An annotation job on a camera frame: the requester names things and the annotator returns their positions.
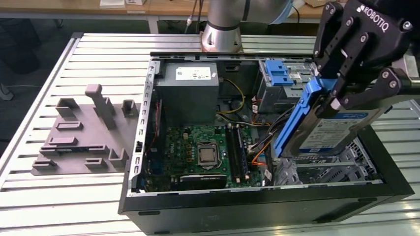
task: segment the wooden table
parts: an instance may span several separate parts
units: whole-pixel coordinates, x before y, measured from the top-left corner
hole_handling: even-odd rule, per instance
[[[159,33],[159,20],[187,20],[195,0],[147,0],[145,5],[127,4],[126,8],[101,9],[101,0],[0,0],[0,18],[33,19],[107,19],[147,20],[151,33]],[[323,8],[306,5],[299,9],[302,23],[319,23]],[[207,20],[209,0],[203,7],[203,20]],[[295,14],[287,19],[298,22]]]

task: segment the power supply label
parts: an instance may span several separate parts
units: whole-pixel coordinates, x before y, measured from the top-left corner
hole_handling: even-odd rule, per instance
[[[333,150],[350,135],[350,128],[359,124],[366,117],[369,117],[369,113],[357,112],[339,113],[333,118],[322,119],[299,151],[318,153]]]
[[[177,69],[177,80],[211,80],[210,67],[179,67]]]

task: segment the aluminum table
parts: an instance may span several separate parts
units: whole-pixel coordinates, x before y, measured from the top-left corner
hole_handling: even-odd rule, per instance
[[[313,53],[314,37],[243,36],[246,52]],[[62,97],[79,104],[87,84],[102,84],[113,103],[142,103],[151,51],[201,51],[197,35],[90,34],[73,38],[0,159],[2,236],[143,235],[118,215],[123,173],[34,176],[30,171],[49,136]],[[417,194],[378,206],[349,220],[195,235],[419,235],[420,234],[420,110],[401,103],[374,124],[378,135]]]

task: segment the yellow wire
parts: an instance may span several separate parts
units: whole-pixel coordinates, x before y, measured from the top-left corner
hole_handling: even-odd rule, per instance
[[[229,79],[225,79],[227,82],[230,82],[234,87],[238,89],[239,93],[242,94],[242,97],[243,97],[243,102],[242,102],[242,105],[239,106],[239,108],[237,108],[235,110],[231,110],[231,111],[222,111],[222,112],[217,112],[218,114],[230,114],[230,113],[235,113],[238,112],[239,110],[242,110],[242,108],[245,107],[245,104],[246,104],[246,96],[245,96],[245,93],[242,91],[242,89],[238,87],[238,85]]]

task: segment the metal workbench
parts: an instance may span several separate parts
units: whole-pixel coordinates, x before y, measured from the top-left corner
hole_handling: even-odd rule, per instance
[[[246,52],[313,53],[315,38],[243,36]],[[118,215],[123,173],[34,176],[33,162],[49,136],[62,97],[79,104],[87,84],[102,84],[113,103],[142,103],[151,51],[199,51],[197,35],[85,34],[73,38],[0,159],[0,231],[3,235],[142,235]],[[381,139],[417,194],[327,225],[201,233],[199,235],[419,235],[420,111],[405,102],[374,124]]]

